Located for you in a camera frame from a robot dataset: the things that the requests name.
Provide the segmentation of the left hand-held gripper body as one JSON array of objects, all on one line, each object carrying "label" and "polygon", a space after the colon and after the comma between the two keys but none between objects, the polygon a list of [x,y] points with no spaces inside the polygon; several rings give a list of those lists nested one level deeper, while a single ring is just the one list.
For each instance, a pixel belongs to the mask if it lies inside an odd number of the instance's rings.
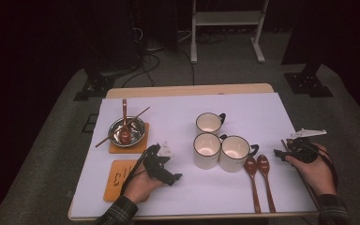
[{"label": "left hand-held gripper body", "polygon": [[158,155],[160,145],[153,144],[144,151],[142,164],[150,177],[156,178],[163,184],[173,180],[173,174],[164,168],[164,165],[171,159],[170,157],[161,157]]}]

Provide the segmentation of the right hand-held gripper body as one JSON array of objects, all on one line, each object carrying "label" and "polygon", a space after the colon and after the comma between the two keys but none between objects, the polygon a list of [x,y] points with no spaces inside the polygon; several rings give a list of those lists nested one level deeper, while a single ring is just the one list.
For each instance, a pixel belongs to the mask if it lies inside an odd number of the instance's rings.
[{"label": "right hand-held gripper body", "polygon": [[287,139],[285,146],[291,153],[291,156],[305,163],[311,163],[320,155],[319,147],[310,141],[310,137],[325,135],[326,131],[313,129],[300,129],[291,134]]}]

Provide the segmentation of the square wooden coaster cutout pattern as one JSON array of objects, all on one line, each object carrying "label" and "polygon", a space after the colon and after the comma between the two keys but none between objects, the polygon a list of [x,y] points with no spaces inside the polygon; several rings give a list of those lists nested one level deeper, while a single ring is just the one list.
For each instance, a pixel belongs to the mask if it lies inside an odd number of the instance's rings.
[{"label": "square wooden coaster cutout pattern", "polygon": [[149,124],[146,124],[145,134],[139,142],[137,142],[135,145],[132,145],[130,147],[119,147],[111,143],[109,147],[109,153],[110,154],[140,154],[147,148],[148,134],[149,134]]},{"label": "square wooden coaster cutout pattern", "polygon": [[105,202],[114,202],[120,195],[122,186],[133,170],[136,160],[115,160],[109,172],[103,195]]}]

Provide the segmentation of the steel bowl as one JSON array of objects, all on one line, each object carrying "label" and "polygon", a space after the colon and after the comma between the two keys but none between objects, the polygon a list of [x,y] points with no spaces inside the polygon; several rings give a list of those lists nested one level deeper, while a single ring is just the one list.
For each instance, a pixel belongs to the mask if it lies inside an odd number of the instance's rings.
[{"label": "steel bowl", "polygon": [[127,118],[129,122],[128,130],[130,131],[131,139],[128,143],[121,142],[120,128],[124,125],[124,119],[116,120],[109,128],[108,134],[110,135],[110,141],[119,147],[130,147],[138,143],[146,132],[145,123],[141,118],[134,119],[133,116]]}]

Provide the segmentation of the cream ribbed mug black rim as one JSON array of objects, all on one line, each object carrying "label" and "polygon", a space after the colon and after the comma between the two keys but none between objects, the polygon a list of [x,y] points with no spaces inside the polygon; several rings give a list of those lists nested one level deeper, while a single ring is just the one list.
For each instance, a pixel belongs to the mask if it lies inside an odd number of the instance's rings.
[{"label": "cream ribbed mug black rim", "polygon": [[218,163],[229,173],[239,172],[248,157],[254,157],[260,149],[258,144],[250,144],[240,136],[221,135],[221,148]]},{"label": "cream ribbed mug black rim", "polygon": [[213,133],[201,133],[193,142],[193,160],[197,167],[209,170],[218,164],[221,144],[227,138],[226,134],[217,136]]},{"label": "cream ribbed mug black rim", "polygon": [[226,119],[226,114],[215,114],[212,112],[205,112],[199,115],[196,119],[196,130],[198,134],[213,133],[218,134]]}]

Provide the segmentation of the reddish brown wooden spoon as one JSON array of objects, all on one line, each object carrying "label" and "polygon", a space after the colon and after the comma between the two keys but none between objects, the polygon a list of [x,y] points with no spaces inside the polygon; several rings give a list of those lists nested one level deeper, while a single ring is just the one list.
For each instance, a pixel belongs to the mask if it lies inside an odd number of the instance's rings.
[{"label": "reddish brown wooden spoon", "polygon": [[264,181],[265,181],[265,188],[266,188],[266,195],[267,195],[269,210],[271,213],[276,213],[277,210],[275,207],[275,203],[273,200],[270,183],[269,183],[269,179],[268,179],[268,174],[270,171],[269,161],[265,155],[259,155],[257,162],[258,162],[258,169],[262,173]]},{"label": "reddish brown wooden spoon", "polygon": [[256,160],[253,157],[248,157],[245,164],[244,164],[244,168],[245,168],[245,170],[246,170],[246,172],[249,175],[250,180],[251,180],[252,197],[253,197],[253,204],[254,204],[255,212],[257,214],[260,214],[262,210],[261,210],[261,206],[260,206],[260,202],[259,202],[256,183],[255,183],[255,175],[256,175],[256,172],[257,172],[257,162],[256,162]]},{"label": "reddish brown wooden spoon", "polygon": [[127,145],[131,142],[131,133],[128,129],[128,123],[127,123],[128,104],[127,104],[127,100],[125,98],[122,100],[122,107],[123,107],[123,126],[121,127],[121,129],[118,133],[118,137],[119,137],[119,141],[121,144]]}]

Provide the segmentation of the person's left hand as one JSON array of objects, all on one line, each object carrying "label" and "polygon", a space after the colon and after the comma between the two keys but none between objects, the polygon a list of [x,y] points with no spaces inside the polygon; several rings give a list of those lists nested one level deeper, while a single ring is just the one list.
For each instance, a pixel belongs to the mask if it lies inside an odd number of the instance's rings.
[{"label": "person's left hand", "polygon": [[141,165],[128,182],[123,195],[135,204],[145,202],[150,194],[163,183],[155,178],[151,178]]}]

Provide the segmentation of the person's right hand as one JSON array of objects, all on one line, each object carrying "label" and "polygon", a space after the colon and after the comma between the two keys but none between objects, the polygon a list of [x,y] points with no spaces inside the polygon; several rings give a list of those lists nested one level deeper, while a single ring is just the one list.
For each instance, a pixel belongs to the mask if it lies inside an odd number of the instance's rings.
[{"label": "person's right hand", "polygon": [[302,162],[291,156],[286,156],[285,159],[302,174],[317,196],[338,194],[333,174],[321,157],[317,157],[311,163]]}]

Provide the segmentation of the black stand base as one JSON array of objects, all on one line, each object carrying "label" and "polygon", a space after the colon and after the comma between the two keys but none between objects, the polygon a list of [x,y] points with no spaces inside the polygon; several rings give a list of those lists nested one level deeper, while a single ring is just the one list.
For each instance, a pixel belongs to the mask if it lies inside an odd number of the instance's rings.
[{"label": "black stand base", "polygon": [[105,97],[116,80],[116,70],[112,67],[89,64],[84,67],[87,76],[82,89],[77,92],[74,101],[86,101],[89,98]]},{"label": "black stand base", "polygon": [[333,94],[327,86],[322,85],[317,77],[321,62],[308,62],[300,72],[284,74],[294,94],[307,94],[311,98],[331,98]]}]

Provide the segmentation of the white table mat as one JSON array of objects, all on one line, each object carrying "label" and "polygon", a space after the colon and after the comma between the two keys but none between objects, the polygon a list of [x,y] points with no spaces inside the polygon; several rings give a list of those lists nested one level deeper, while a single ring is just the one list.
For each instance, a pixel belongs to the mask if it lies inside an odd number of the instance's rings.
[{"label": "white table mat", "polygon": [[[171,187],[154,191],[139,206],[137,216],[251,215],[254,211],[251,180],[245,171],[225,172],[219,166],[198,168],[193,161],[195,120],[202,113],[225,113],[222,132],[239,135],[260,146],[270,163],[269,183],[277,213],[309,214],[317,211],[297,171],[275,156],[281,141],[294,132],[278,94],[204,95],[191,97],[131,97],[131,115],[149,124],[147,142],[166,143],[173,156],[165,167],[182,177]],[[262,214],[268,215],[265,181],[255,176]]]}]

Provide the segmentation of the white metal stand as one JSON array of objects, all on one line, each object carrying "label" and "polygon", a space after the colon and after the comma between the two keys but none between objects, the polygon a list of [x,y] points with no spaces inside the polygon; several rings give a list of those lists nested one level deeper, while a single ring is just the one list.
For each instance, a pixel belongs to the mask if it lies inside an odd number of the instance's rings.
[{"label": "white metal stand", "polygon": [[235,26],[256,25],[255,36],[250,39],[257,61],[264,63],[265,58],[260,47],[260,37],[269,5],[269,0],[262,0],[260,10],[251,11],[206,11],[197,10],[197,0],[192,0],[190,62],[198,61],[196,31],[199,26]]}]

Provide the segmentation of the black floor frame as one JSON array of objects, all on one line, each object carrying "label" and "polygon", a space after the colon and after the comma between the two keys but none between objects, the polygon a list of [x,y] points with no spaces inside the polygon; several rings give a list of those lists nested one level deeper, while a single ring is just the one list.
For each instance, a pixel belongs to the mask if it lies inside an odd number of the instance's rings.
[{"label": "black floor frame", "polygon": [[97,113],[89,114],[85,124],[82,127],[82,132],[83,133],[92,133],[95,129],[97,120],[98,120]]}]

